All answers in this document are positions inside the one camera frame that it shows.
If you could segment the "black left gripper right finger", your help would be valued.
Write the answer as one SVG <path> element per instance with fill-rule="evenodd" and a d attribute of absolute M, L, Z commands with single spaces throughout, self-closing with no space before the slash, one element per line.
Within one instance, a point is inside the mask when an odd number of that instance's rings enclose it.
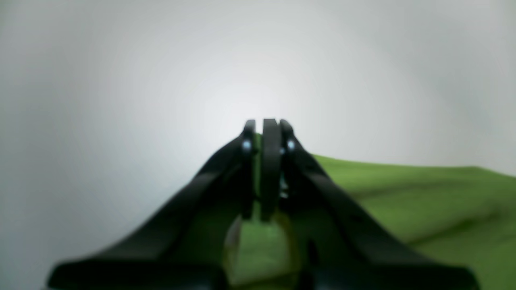
<path fill-rule="evenodd" d="M 333 182 L 285 120 L 264 119 L 262 215 L 273 206 L 293 227 L 301 270 L 297 290 L 478 290 L 468 268 L 416 253 Z"/>

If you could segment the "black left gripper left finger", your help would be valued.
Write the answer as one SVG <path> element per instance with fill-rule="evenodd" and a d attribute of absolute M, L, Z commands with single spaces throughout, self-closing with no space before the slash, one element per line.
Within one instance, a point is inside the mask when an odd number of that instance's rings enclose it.
<path fill-rule="evenodd" d="M 254 200 L 256 122 L 221 147 L 152 217 L 95 255 L 57 265 L 50 290 L 227 290 L 227 230 Z"/>

